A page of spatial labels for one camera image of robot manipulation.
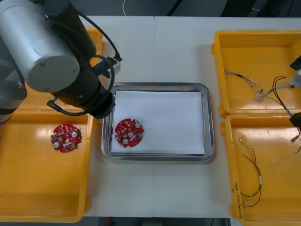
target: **red circuit board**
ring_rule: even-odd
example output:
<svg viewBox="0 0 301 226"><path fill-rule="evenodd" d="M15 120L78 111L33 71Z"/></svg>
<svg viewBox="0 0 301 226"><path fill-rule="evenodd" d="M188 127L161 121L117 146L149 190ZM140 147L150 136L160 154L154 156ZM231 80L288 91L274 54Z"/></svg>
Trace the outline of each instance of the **red circuit board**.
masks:
<svg viewBox="0 0 301 226"><path fill-rule="evenodd" d="M55 150L60 152L70 152L77 148L77 144L81 143L81 132L78 128L71 124L64 124L53 130L50 140Z"/></svg>
<svg viewBox="0 0 301 226"><path fill-rule="evenodd" d="M143 126L136 119L124 119L115 128L115 139L123 147L134 147L143 138Z"/></svg>

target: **white wire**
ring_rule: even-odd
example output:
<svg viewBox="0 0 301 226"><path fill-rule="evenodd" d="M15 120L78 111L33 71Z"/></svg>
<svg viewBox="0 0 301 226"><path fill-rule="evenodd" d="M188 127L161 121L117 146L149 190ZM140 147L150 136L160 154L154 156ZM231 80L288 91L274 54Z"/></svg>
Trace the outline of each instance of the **white wire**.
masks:
<svg viewBox="0 0 301 226"><path fill-rule="evenodd" d="M124 11L124 4L125 4L125 3L126 3L126 0L123 1L123 4L122 4L122 11L123 11L123 14L124 14L125 16L127 16L126 13L125 13L125 11Z"/></svg>

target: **gray floor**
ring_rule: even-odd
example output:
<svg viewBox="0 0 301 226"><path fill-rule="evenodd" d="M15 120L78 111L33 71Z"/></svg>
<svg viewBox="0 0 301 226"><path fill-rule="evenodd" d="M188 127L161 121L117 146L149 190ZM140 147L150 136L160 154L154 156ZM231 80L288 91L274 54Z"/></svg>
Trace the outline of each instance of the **gray floor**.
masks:
<svg viewBox="0 0 301 226"><path fill-rule="evenodd" d="M107 218L85 217L73 226L107 226ZM112 226L210 226L212 218L113 218ZM70 224L0 223L0 226L69 226ZM224 219L214 219L213 226L226 226Z"/></svg>
<svg viewBox="0 0 301 226"><path fill-rule="evenodd" d="M267 0L257 0L261 9ZM123 16L123 0L71 0L74 6L89 16ZM176 0L126 0L127 16L166 16ZM173 16L220 16L227 0L183 0ZM279 17L287 17L289 6ZM301 0L293 0L290 17L301 17Z"/></svg>

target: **metal tray rim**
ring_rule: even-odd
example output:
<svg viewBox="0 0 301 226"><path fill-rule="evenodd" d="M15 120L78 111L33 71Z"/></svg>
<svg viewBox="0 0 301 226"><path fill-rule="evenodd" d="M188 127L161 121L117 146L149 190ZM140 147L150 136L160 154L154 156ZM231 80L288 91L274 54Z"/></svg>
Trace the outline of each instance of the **metal tray rim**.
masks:
<svg viewBox="0 0 301 226"><path fill-rule="evenodd" d="M209 89L201 83L177 83L177 82L131 82L115 83L112 88L113 96L116 91L171 91L171 92L202 92L203 127L205 154L112 154L112 123L114 110L103 120L103 134L101 150L105 158L113 161L208 161L214 155L214 131L211 111L211 99Z"/></svg>

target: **table surface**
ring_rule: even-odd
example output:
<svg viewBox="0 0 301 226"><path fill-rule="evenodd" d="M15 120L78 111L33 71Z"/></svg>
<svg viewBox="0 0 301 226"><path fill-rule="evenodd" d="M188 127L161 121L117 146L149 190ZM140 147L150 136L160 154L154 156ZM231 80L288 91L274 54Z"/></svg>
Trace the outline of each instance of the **table surface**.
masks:
<svg viewBox="0 0 301 226"><path fill-rule="evenodd" d="M215 156L210 162L115 162L94 134L86 216L229 218L230 185L214 57L220 30L298 30L299 18L91 16L123 61L116 82L200 82L211 94ZM106 43L105 56L113 56Z"/></svg>

